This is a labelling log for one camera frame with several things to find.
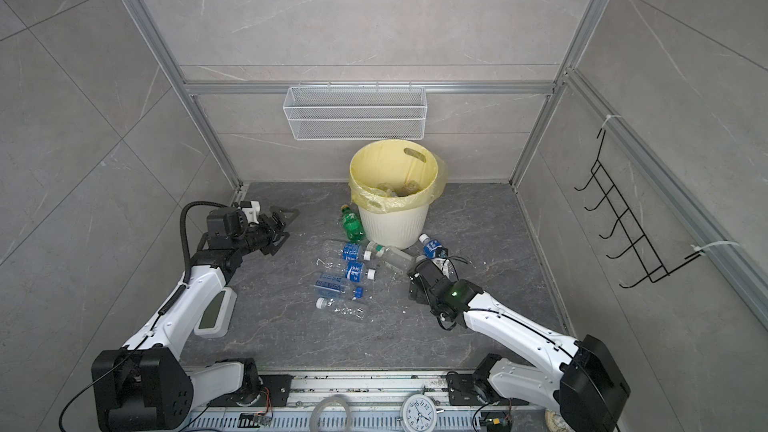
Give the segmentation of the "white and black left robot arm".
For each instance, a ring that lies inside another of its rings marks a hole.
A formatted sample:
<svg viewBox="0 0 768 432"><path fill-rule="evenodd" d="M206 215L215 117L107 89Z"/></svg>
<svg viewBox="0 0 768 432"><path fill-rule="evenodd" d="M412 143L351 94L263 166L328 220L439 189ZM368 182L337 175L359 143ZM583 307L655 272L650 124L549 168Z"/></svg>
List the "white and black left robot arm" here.
<svg viewBox="0 0 768 432"><path fill-rule="evenodd" d="M183 348L205 310L223 293L245 256L275 255L289 238L296 209L273 206L262 212L256 201L230 205L207 201L206 230L189 244L187 214L180 213L184 263L175 290L120 348L93 361L92 381L98 427L102 431L183 429L189 413L216 400L250 406L264 396L255 361L235 358L194 371L180 363Z"/></svg>

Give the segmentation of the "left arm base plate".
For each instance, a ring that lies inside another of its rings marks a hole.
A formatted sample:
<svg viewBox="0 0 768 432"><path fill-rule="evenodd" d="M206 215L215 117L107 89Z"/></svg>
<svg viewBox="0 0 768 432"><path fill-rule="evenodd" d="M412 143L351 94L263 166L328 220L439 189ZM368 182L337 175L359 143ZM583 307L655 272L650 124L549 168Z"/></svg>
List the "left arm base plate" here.
<svg viewBox="0 0 768 432"><path fill-rule="evenodd" d="M265 410L270 407L286 407L291 391L293 376L289 374L262 375L258 392L249 393L243 400L236 401L240 407L256 407Z"/></svg>

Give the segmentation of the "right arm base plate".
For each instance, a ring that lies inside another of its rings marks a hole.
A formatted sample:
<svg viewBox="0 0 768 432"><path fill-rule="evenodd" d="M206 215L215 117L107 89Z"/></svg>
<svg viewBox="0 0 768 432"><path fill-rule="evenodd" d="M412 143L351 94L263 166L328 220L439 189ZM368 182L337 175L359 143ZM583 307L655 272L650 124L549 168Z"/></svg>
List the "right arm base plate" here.
<svg viewBox="0 0 768 432"><path fill-rule="evenodd" d="M527 406L528 401L502 397L490 385L489 376L480 372L459 373L448 371L444 376L452 406L501 405Z"/></svg>

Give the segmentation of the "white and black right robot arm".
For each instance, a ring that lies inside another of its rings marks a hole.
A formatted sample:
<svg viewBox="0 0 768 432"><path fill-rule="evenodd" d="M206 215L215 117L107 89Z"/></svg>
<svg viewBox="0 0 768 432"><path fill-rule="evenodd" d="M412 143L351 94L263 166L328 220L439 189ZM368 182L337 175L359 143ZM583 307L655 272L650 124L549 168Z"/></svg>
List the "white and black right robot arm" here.
<svg viewBox="0 0 768 432"><path fill-rule="evenodd" d="M483 334L524 359L488 355L473 375L485 402L525 401L562 417L574 431L615 431L631 388L608 347L548 329L503 305L479 285L451 280L429 259L409 270L409 297L445 330Z"/></svg>

